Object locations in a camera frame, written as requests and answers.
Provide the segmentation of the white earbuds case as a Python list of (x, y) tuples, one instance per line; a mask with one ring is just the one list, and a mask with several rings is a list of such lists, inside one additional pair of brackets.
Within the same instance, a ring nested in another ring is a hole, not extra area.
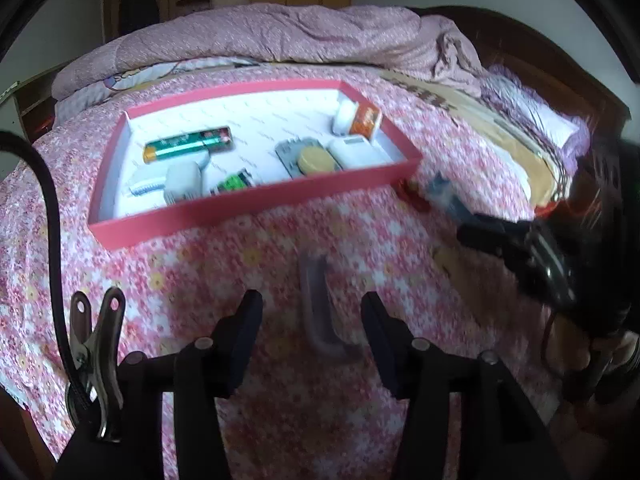
[(390, 164), (390, 158), (364, 136), (340, 136), (328, 143), (326, 150), (344, 170)]

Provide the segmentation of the pink floral bedsheet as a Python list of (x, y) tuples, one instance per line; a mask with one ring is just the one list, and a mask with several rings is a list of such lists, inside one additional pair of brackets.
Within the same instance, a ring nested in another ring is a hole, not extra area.
[[(543, 420), (559, 405), (558, 384), (539, 363), (547, 312), (518, 294), (503, 264), (456, 243), (439, 211), (415, 211), (390, 188), (356, 191), (234, 218), (136, 247), (108, 252), (87, 226), (91, 193), (108, 139), (126, 108), (162, 96), (218, 87), (212, 70), (187, 74), (89, 108), (36, 142), (60, 201), (62, 282), (98, 304), (111, 286), (126, 296), (120, 350), (175, 352), (233, 312), (247, 289), (262, 293), (264, 322), (238, 393), (219, 413), (232, 474), (238, 479), (384, 479), (390, 473), (405, 407), (383, 388), (370, 356), (319, 361), (299, 321), (298, 254), (324, 252), (338, 325), (363, 341), (359, 305), (377, 292), (392, 315), (442, 350), (498, 352)], [(469, 208), (528, 219), (513, 197)], [(480, 280), (490, 321), (478, 326), (432, 257), (454, 248)]]

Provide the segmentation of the grey studded building plate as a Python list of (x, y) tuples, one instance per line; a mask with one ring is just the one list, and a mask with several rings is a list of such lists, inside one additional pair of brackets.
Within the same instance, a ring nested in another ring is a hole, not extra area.
[(299, 155), (303, 149), (320, 148), (320, 146), (320, 142), (314, 138), (294, 139), (278, 143), (274, 148), (274, 152), (288, 175), (295, 179), (304, 175), (298, 166)]

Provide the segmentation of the green battery-shaped tube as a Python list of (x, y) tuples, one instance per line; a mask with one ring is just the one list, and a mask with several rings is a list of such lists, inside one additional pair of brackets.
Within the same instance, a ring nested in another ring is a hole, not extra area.
[(145, 144), (142, 160), (150, 164), (191, 153), (220, 153), (231, 150), (233, 144), (234, 140), (229, 127), (194, 131)]

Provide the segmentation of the white USB charger cube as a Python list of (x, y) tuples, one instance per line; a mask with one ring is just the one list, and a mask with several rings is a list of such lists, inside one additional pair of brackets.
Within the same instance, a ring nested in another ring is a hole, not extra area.
[(202, 196), (202, 170), (196, 162), (179, 162), (166, 172), (164, 199), (167, 205)]

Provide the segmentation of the white bedside shelf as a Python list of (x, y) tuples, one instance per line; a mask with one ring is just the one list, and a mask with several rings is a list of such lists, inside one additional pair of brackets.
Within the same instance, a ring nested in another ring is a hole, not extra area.
[(67, 62), (48, 68), (24, 81), (14, 81), (1, 95), (1, 129), (30, 143), (49, 132), (54, 123), (56, 99), (51, 87)]

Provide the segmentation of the white jar orange label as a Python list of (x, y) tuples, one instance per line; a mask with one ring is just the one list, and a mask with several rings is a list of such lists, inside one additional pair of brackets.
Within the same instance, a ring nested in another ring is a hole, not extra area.
[(334, 136), (364, 136), (371, 140), (382, 124), (383, 114), (374, 105), (343, 100), (332, 122)]

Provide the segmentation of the green and white toy figure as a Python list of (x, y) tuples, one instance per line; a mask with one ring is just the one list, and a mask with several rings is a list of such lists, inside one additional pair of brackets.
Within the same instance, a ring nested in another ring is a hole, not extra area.
[(212, 195), (218, 195), (247, 190), (255, 186), (256, 181), (254, 176), (246, 168), (243, 168), (233, 174), (228, 174), (227, 177), (224, 177), (220, 182), (216, 183), (209, 192)]

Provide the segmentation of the white lilac pillow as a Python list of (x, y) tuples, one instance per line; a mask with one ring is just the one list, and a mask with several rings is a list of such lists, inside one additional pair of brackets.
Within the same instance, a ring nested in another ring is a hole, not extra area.
[(554, 110), (536, 90), (521, 82), (512, 70), (491, 65), (480, 78), (482, 100), (523, 130), (536, 133), (556, 149), (565, 170), (576, 174), (578, 162), (587, 154), (591, 132), (579, 116)]

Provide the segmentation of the small red figurine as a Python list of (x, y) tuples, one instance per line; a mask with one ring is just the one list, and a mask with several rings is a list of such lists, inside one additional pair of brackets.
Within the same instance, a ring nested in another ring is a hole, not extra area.
[(397, 197), (415, 211), (426, 214), (432, 209), (430, 202), (421, 196), (416, 182), (399, 180), (392, 184), (392, 188)]

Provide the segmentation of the wooden Chinese chess piece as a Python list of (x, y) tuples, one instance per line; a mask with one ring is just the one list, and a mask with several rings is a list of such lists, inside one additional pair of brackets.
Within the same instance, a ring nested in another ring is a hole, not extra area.
[(322, 146), (305, 146), (297, 157), (297, 166), (305, 176), (329, 174), (338, 169), (337, 162)]

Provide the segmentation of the mauve quilted duvet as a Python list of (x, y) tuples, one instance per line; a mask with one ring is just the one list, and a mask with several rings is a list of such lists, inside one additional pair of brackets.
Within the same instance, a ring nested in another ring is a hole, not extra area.
[(458, 26), (400, 6), (281, 6), (254, 3), (196, 12), (104, 44), (63, 68), (52, 84), (62, 100), (107, 76), (163, 62), (238, 56), (262, 62), (374, 65), (470, 96), (484, 68)]

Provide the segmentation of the dark wooden headboard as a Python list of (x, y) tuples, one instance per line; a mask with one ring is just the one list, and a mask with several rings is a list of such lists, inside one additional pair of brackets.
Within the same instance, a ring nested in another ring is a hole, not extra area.
[(622, 139), (623, 125), (630, 118), (628, 107), (540, 32), (496, 11), (472, 6), (433, 6), (413, 12), (453, 20), (472, 41), (484, 66), (507, 68), (552, 110), (582, 119), (600, 148), (639, 153), (638, 145)]

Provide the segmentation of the metal spring clamp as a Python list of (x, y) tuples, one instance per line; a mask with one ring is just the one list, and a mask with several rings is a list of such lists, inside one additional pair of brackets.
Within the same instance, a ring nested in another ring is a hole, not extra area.
[(117, 439), (116, 422), (124, 406), (117, 380), (117, 351), (126, 299), (112, 286), (104, 294), (96, 325), (92, 325), (91, 304), (83, 292), (70, 300), (70, 352), (79, 374), (80, 391), (89, 399), (83, 408), (80, 395), (68, 385), (67, 413), (75, 428), (87, 424), (100, 439)]

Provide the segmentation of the purple curved plastic track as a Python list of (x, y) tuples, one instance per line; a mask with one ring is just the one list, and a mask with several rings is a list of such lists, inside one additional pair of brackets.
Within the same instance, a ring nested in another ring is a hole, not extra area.
[(361, 347), (344, 341), (335, 330), (326, 270), (325, 255), (299, 254), (300, 316), (304, 334), (322, 361), (340, 365), (355, 363), (362, 358)]

